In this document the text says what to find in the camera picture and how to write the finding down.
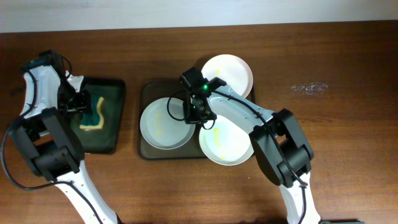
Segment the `white plate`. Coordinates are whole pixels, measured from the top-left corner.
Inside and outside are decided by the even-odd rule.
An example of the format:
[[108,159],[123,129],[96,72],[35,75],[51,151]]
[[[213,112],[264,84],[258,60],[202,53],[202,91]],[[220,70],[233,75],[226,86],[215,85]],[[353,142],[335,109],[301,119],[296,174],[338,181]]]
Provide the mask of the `white plate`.
[[199,143],[207,158],[223,166],[241,164],[254,153],[249,135],[221,115],[211,129],[201,128]]

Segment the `grey plate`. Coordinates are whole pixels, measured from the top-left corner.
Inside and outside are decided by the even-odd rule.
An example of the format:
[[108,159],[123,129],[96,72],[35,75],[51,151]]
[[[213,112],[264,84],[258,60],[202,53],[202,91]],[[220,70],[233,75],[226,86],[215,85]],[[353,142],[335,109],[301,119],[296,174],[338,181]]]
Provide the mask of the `grey plate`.
[[176,118],[183,118],[183,101],[171,98],[159,98],[149,104],[140,119],[143,138],[151,146],[161,150],[171,150],[187,143],[195,132],[194,124],[173,119],[167,109]]

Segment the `cream plate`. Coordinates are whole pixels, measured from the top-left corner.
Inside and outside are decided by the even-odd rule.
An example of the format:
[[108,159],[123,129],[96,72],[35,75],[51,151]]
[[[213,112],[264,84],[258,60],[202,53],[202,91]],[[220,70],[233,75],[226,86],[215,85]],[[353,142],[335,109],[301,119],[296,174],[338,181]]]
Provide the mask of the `cream plate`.
[[218,77],[224,80],[237,94],[247,97],[253,86],[253,75],[249,65],[241,58],[222,54],[209,59],[201,69],[208,80]]

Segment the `yellow green sponge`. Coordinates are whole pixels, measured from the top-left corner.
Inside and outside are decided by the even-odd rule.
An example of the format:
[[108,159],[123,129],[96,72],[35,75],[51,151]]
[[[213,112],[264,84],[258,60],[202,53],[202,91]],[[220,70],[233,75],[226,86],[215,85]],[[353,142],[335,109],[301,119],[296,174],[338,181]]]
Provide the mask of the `yellow green sponge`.
[[99,95],[91,96],[91,113],[85,113],[80,121],[79,128],[83,130],[99,130],[104,126],[102,105],[104,98]]

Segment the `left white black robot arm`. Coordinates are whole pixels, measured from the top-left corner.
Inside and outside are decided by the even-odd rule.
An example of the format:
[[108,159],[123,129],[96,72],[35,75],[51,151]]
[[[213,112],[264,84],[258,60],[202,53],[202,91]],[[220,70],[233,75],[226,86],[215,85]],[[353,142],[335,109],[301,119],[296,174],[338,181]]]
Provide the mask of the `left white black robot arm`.
[[58,187],[85,223],[119,223],[91,181],[85,155],[115,152],[124,81],[74,76],[70,61],[53,50],[41,52],[21,71],[24,106],[6,135],[31,172]]

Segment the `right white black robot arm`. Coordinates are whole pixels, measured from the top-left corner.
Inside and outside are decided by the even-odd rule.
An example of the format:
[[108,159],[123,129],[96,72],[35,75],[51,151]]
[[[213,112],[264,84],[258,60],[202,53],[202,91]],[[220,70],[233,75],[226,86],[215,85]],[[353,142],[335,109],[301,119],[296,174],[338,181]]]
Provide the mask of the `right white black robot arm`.
[[180,77],[188,97],[186,123],[221,115],[249,135],[262,173],[278,186],[288,223],[321,223],[310,189],[313,150],[295,116],[287,109],[264,109],[245,99],[220,78]]

